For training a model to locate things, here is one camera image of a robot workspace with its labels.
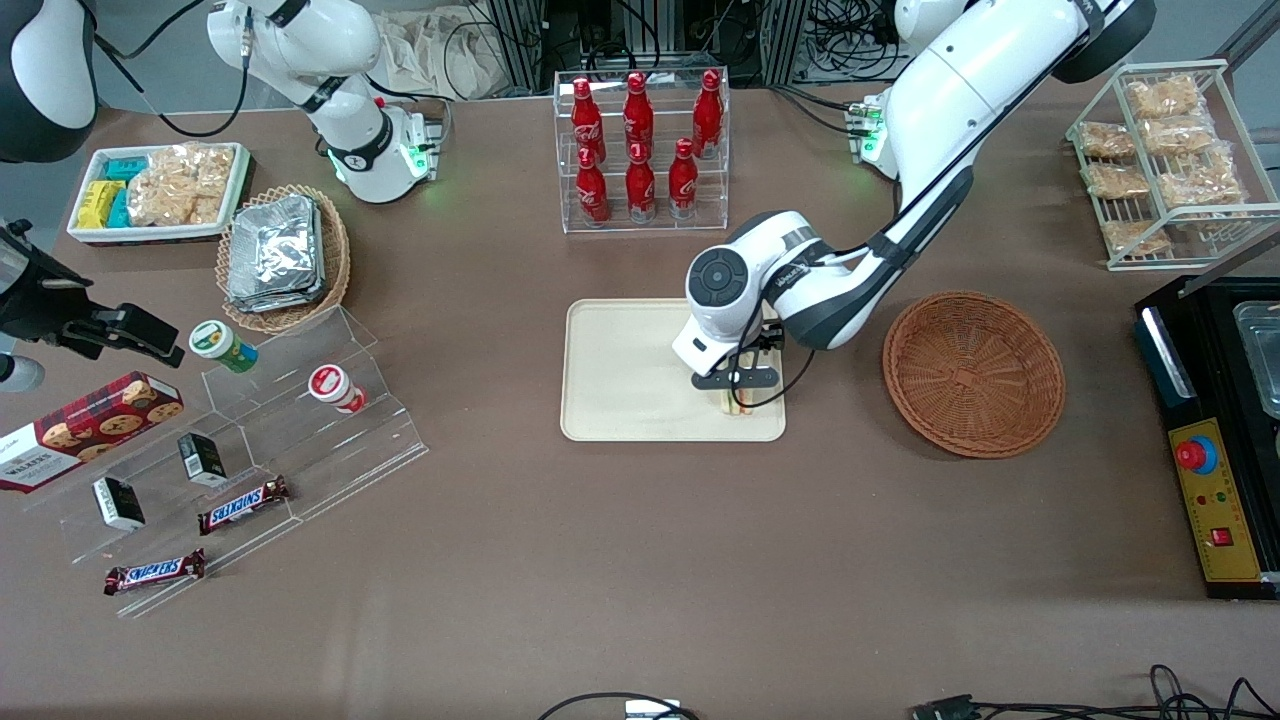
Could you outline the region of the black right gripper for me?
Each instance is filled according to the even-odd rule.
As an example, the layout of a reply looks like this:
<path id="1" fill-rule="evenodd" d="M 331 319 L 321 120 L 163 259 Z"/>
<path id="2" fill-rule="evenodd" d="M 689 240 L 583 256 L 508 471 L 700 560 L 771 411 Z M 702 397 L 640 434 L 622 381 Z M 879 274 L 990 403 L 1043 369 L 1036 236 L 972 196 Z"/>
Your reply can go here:
<path id="1" fill-rule="evenodd" d="M 131 350 L 169 368 L 186 356 L 179 331 L 133 305 L 108 311 L 108 325 L 95 318 L 97 305 L 87 290 L 93 282 L 36 247 L 26 238 L 28 220 L 4 222 L 1 331 L 14 340 L 60 343 L 100 359 L 108 347 Z"/>

